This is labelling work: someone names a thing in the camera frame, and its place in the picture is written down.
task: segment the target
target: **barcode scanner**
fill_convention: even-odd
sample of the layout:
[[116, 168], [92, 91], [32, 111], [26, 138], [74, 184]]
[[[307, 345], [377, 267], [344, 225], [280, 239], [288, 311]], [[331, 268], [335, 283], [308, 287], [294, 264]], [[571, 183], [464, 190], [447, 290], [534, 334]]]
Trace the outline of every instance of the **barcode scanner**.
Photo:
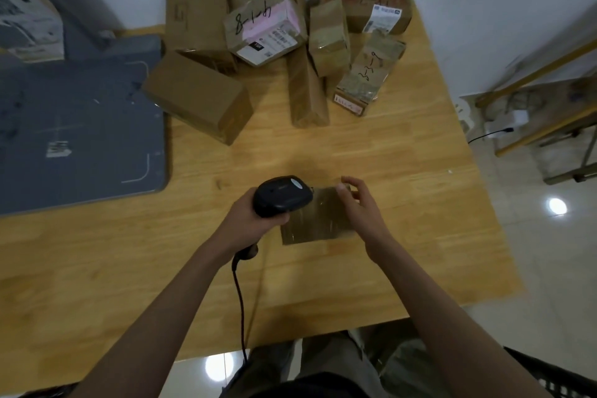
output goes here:
[[[279, 176], [262, 183], [253, 195], [253, 211], [259, 217], [274, 217], [284, 212], [296, 211], [308, 205], [313, 200], [313, 191], [297, 176]], [[236, 278], [236, 267], [240, 260], [254, 258], [259, 249], [257, 243], [236, 252], [232, 259], [232, 276], [241, 303], [241, 346], [243, 347], [244, 362], [247, 362], [245, 347], [245, 307], [241, 287]]]

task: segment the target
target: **black handheld scanner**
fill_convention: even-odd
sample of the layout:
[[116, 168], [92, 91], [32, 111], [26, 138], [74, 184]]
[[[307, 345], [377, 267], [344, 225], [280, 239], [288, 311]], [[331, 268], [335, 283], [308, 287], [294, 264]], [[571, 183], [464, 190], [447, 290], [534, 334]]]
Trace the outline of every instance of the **black handheld scanner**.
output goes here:
[[[259, 217], [274, 217], [283, 212], [296, 211], [308, 205], [313, 192], [297, 176], [279, 176], [262, 183], [253, 195], [253, 210]], [[257, 244], [253, 244], [235, 254], [234, 263], [241, 259], [251, 259], [257, 255]]]

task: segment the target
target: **hand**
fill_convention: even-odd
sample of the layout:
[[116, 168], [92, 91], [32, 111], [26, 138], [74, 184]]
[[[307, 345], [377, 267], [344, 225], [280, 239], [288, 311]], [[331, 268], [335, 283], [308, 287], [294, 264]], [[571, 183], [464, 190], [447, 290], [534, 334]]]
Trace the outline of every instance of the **hand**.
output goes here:
[[270, 229], [285, 224], [290, 219], [289, 213], [278, 214], [270, 218], [261, 218], [253, 211], [253, 195], [256, 187], [250, 188], [236, 200], [220, 226], [210, 238], [211, 248], [217, 249], [217, 256], [222, 264], [232, 259], [234, 254], [245, 247], [255, 244]]
[[365, 242], [369, 258], [379, 264], [383, 260], [384, 254], [390, 251], [397, 242], [386, 227], [382, 213], [369, 192], [367, 184], [362, 179], [352, 176], [342, 176], [341, 181], [351, 184], [357, 189], [350, 191], [342, 183], [336, 185], [336, 191], [344, 203], [352, 228]]

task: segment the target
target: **wooden table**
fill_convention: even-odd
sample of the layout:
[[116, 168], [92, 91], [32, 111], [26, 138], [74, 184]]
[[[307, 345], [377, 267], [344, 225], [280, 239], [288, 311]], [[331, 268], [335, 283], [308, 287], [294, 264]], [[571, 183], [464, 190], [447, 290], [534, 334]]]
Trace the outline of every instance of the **wooden table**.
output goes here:
[[[158, 194], [0, 220], [0, 394], [81, 379], [264, 179], [312, 186], [364, 178], [392, 233], [460, 304], [506, 296], [519, 279], [422, 21], [364, 118], [330, 104], [331, 126], [290, 124], [284, 60], [242, 67], [255, 115], [232, 146], [174, 121], [173, 173]], [[358, 237], [283, 246], [280, 232], [238, 268], [248, 345], [407, 315]], [[215, 277], [180, 359], [239, 349], [228, 266]]]

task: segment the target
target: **black cable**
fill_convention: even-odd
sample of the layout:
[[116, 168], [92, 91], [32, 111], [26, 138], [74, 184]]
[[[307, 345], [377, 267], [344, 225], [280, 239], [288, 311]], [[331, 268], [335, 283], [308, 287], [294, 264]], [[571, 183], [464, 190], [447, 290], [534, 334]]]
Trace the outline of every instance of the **black cable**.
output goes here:
[[238, 278], [236, 277], [236, 266], [238, 265], [238, 262], [239, 258], [235, 255], [234, 259], [232, 259], [232, 277], [234, 277], [238, 300], [241, 303], [241, 347], [243, 348], [243, 364], [245, 364], [247, 362], [247, 347], [245, 346], [245, 305], [243, 303], [241, 286], [238, 284]]
[[514, 128], [513, 127], [507, 127], [505, 129], [501, 129], [499, 131], [493, 131], [493, 132], [489, 132], [489, 134], [485, 134], [485, 135], [480, 135], [479, 137], [475, 137], [472, 140], [469, 140], [469, 143], [474, 142], [477, 139], [482, 139], [483, 137], [487, 137], [491, 134], [497, 134], [498, 132], [514, 132]]

